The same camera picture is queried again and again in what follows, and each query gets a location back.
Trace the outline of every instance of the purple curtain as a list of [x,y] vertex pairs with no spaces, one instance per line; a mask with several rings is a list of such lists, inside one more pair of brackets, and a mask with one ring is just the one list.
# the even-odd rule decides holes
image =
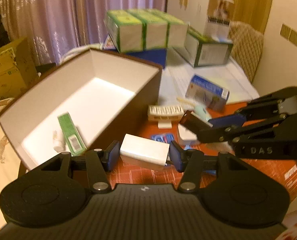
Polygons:
[[11,40],[27,36],[36,65],[59,62],[74,47],[103,42],[110,9],[157,8],[165,0],[0,0]]

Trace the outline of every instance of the ribbed black surface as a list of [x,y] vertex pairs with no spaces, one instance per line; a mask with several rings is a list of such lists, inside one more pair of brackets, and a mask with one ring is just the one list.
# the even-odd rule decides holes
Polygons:
[[180,194],[171,184],[119,184],[109,194],[94,195],[70,221],[37,229],[10,223],[0,231],[0,240],[273,240],[284,230],[282,225],[264,229],[226,225],[210,216],[195,196]]

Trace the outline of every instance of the blue and white box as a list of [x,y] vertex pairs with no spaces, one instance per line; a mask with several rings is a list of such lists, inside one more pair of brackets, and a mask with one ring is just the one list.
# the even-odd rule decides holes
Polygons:
[[194,75],[188,85],[186,97],[196,100],[214,111],[221,112],[228,100],[229,91],[211,81]]

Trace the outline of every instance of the chair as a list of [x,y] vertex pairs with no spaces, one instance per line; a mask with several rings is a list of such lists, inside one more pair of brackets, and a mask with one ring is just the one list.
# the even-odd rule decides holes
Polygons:
[[249,24],[231,21],[228,35],[234,42],[232,58],[242,67],[247,78],[252,82],[262,54],[263,34]]

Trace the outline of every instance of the open box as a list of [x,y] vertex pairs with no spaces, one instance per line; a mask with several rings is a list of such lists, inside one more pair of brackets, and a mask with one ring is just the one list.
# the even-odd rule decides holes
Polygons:
[[88,149],[136,134],[158,98],[162,67],[90,49],[51,70],[0,112],[0,125],[28,169],[57,154],[52,133],[69,112]]

